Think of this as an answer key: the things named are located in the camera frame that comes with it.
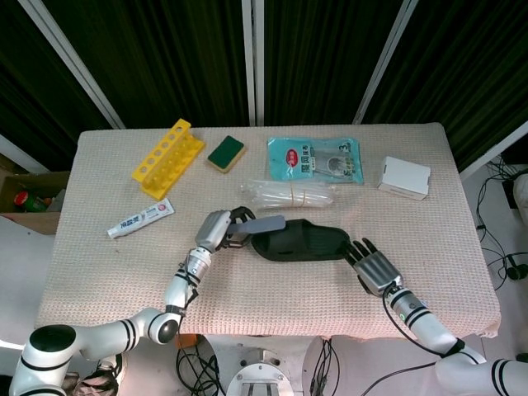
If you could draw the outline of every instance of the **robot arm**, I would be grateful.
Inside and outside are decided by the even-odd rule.
[[[88,360],[100,360],[134,349],[141,337],[157,344],[177,334],[187,305],[197,296],[196,287],[209,269],[210,256],[220,248],[242,247],[248,242],[232,241],[229,225],[254,219],[247,208],[209,214],[196,235],[196,247],[189,251],[165,293],[165,312],[146,308],[132,318],[95,327],[51,325],[36,329],[24,347],[12,379],[11,396],[61,395],[68,364],[80,351]]]
[[[453,394],[521,396],[528,389],[528,365],[518,361],[493,363],[466,346],[447,330],[436,316],[403,286],[392,263],[366,238],[346,246],[346,260],[369,294],[380,297],[400,317],[420,344],[441,359],[436,377]]]

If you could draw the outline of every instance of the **small white box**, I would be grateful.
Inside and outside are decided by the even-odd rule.
[[[378,188],[414,200],[423,200],[429,193],[431,169],[401,159],[385,157]]]

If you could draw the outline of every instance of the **table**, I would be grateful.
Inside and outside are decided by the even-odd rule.
[[[37,325],[96,325],[144,307],[163,293],[206,215],[247,204],[240,185],[266,178],[271,136],[360,141],[365,185],[340,186],[328,209],[257,211],[336,226],[367,237],[403,273],[406,286],[458,337],[494,336],[497,297],[460,178],[439,124],[196,128],[204,152],[168,193],[176,213],[124,238],[106,230],[153,203],[130,174],[166,130],[84,132],[78,143]],[[225,135],[247,145],[228,174],[206,164]],[[387,156],[431,167],[430,194],[415,201],[378,191]],[[182,332],[202,334],[398,337],[381,300],[367,295],[344,262],[268,262],[251,247],[216,253]]]

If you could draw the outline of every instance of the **green sponge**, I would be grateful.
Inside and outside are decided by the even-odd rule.
[[[245,152],[244,143],[231,136],[226,136],[222,143],[214,149],[213,153],[207,157],[207,160],[222,173],[227,173]]]

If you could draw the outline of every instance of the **toothpaste tube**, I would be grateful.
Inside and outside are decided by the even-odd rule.
[[[112,239],[117,237],[124,237],[129,233],[133,233],[136,229],[141,229],[145,225],[149,225],[156,220],[162,219],[165,216],[172,215],[174,209],[168,198],[159,201],[157,204],[150,206],[139,214],[130,216],[128,219],[120,221],[115,227],[109,229],[108,236]]]

